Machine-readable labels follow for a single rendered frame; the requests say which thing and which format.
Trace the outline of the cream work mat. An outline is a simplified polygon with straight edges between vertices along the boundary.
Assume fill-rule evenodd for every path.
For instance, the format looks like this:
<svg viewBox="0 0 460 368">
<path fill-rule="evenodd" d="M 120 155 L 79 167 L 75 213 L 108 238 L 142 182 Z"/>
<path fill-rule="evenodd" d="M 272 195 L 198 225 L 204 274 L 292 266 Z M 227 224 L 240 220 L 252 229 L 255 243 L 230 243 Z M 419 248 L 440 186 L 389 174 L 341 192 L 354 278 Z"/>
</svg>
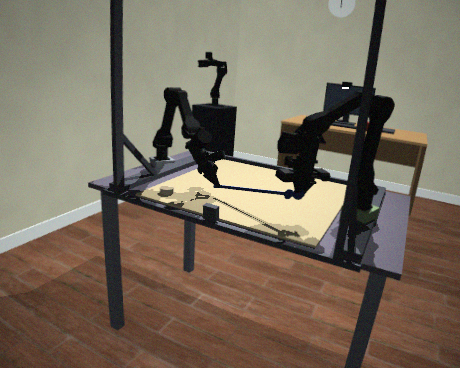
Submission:
<svg viewBox="0 0 460 368">
<path fill-rule="evenodd" d="M 293 182 L 282 182 L 276 170 L 218 160 L 220 185 L 285 192 Z M 219 221 L 316 248 L 341 210 L 346 185 L 317 182 L 301 200 L 284 195 L 214 188 L 196 170 L 136 193 L 136 196 L 203 216 L 203 205 L 219 206 Z M 174 193 L 164 195 L 159 187 L 170 185 Z M 329 227 L 328 227 L 329 226 Z"/>
</svg>

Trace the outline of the blue rope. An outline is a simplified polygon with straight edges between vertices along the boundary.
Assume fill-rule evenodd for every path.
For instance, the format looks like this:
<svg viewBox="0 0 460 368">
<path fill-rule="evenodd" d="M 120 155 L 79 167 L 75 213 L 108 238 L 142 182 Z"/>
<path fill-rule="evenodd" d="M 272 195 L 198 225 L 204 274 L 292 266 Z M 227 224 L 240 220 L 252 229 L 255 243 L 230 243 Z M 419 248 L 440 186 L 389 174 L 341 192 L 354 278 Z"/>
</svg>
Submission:
<svg viewBox="0 0 460 368">
<path fill-rule="evenodd" d="M 243 188 L 243 187 L 234 187 L 234 186 L 225 186 L 225 185 L 220 185 L 219 188 L 241 190 L 241 191 L 250 191 L 250 192 L 259 192 L 259 193 L 268 193 L 268 194 L 276 194 L 276 195 L 284 195 L 285 199 L 290 199 L 291 197 L 293 197 L 296 200 L 300 200 L 305 196 L 304 189 L 302 189 L 301 192 L 299 192 L 299 193 L 295 193 L 291 189 L 288 189 L 285 192 L 281 192 L 281 191 L 271 191 L 271 190 Z"/>
</svg>

